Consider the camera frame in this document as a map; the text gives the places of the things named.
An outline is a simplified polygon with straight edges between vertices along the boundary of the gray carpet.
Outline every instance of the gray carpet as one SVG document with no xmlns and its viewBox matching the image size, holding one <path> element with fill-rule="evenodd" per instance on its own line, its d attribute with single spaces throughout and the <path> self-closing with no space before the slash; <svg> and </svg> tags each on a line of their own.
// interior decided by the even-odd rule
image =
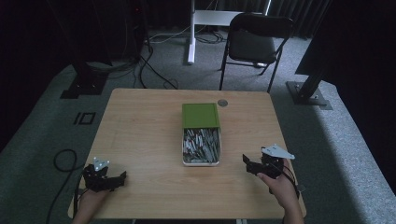
<svg viewBox="0 0 396 224">
<path fill-rule="evenodd" d="M 217 90 L 224 43 L 197 42 L 193 65 L 187 65 L 188 44 L 186 38 L 152 43 L 154 53 L 149 64 L 179 89 Z M 285 83 L 306 80 L 306 76 L 294 72 L 308 45 L 309 40 L 297 37 L 286 44 L 271 90 L 288 150 L 296 156 L 293 166 L 297 178 L 306 187 L 303 192 L 307 209 L 305 223 L 395 223 L 395 195 L 336 88 L 325 82 L 319 85 L 333 110 L 295 105 L 291 99 Z M 148 49 L 144 48 L 142 56 L 148 55 Z M 223 89 L 266 91 L 272 68 L 259 77 L 260 70 L 256 68 L 229 65 Z M 0 154 L 0 220 L 3 221 L 0 223 L 45 223 L 52 200 L 67 177 L 67 173 L 55 169 L 54 156 L 62 149 L 72 148 L 77 152 L 77 164 L 84 163 L 111 91 L 142 88 L 138 69 L 139 65 L 135 70 L 112 73 L 101 95 L 81 95 L 78 99 L 60 99 L 76 76 L 72 66 L 52 80 L 31 115 Z M 171 89 L 148 67 L 142 78 L 148 88 Z M 86 118 L 94 113 L 91 124 L 78 117 L 84 113 Z M 67 169 L 71 167 L 73 155 L 61 154 L 57 162 Z M 67 208 L 78 182 L 78 171 L 71 175 L 54 205 L 50 223 L 71 222 Z M 132 220 L 95 220 L 93 223 L 132 223 Z M 247 223 L 275 224 L 280 220 L 248 220 Z"/>
</svg>

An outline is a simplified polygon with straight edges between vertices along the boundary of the tripod base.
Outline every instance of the tripod base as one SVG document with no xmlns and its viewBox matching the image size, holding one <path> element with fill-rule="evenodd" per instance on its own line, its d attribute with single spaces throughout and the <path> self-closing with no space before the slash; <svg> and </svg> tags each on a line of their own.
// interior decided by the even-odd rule
<svg viewBox="0 0 396 224">
<path fill-rule="evenodd" d="M 332 105 L 323 98 L 319 89 L 316 89 L 314 94 L 306 99 L 299 96 L 300 89 L 304 85 L 303 82 L 288 81 L 286 85 L 296 105 L 318 105 L 322 110 L 332 110 Z"/>
<path fill-rule="evenodd" d="M 80 95 L 100 95 L 106 84 L 108 74 L 96 75 L 92 83 L 81 85 L 80 77 L 77 75 L 69 90 L 65 90 L 61 99 L 77 99 Z"/>
</svg>

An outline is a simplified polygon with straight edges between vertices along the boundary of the round coaster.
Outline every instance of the round coaster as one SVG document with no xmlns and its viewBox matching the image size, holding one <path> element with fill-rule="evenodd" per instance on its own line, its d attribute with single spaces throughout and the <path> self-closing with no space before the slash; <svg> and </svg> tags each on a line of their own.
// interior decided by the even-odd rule
<svg viewBox="0 0 396 224">
<path fill-rule="evenodd" d="M 228 102 L 224 99 L 221 99 L 221 100 L 218 100 L 218 105 L 224 107 L 224 106 L 228 105 Z"/>
</svg>

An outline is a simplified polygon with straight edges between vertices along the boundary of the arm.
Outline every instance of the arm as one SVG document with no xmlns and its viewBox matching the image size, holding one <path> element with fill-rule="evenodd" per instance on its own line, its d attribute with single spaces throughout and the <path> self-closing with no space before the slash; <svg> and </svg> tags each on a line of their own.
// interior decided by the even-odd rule
<svg viewBox="0 0 396 224">
<path fill-rule="evenodd" d="M 72 224 L 87 224 L 103 204 L 109 190 L 95 192 L 88 189 L 79 199 L 78 211 Z"/>
<path fill-rule="evenodd" d="M 289 163 L 284 160 L 285 166 L 289 168 Z M 281 175 L 277 179 L 273 179 L 268 175 L 258 173 L 257 176 L 271 189 L 274 193 L 278 203 L 285 209 L 285 224 L 301 224 L 304 223 L 303 212 L 301 210 L 300 204 L 294 186 L 290 181 Z"/>
</svg>

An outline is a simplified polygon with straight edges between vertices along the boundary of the human hand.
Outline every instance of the human hand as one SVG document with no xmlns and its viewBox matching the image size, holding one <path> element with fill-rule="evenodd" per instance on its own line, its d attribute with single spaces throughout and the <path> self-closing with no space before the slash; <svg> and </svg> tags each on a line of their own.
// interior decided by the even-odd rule
<svg viewBox="0 0 396 224">
<path fill-rule="evenodd" d="M 109 192 L 109 189 L 101 190 L 99 192 L 88 189 L 83 193 L 79 198 L 78 211 L 72 224 L 89 223 L 96 211 L 99 210 L 105 201 Z"/>
<path fill-rule="evenodd" d="M 289 169 L 288 160 L 283 159 L 283 162 Z M 271 189 L 280 206 L 286 211 L 300 211 L 301 213 L 295 188 L 284 175 L 280 175 L 277 179 L 273 179 L 262 173 L 258 173 L 257 176 Z"/>
</svg>

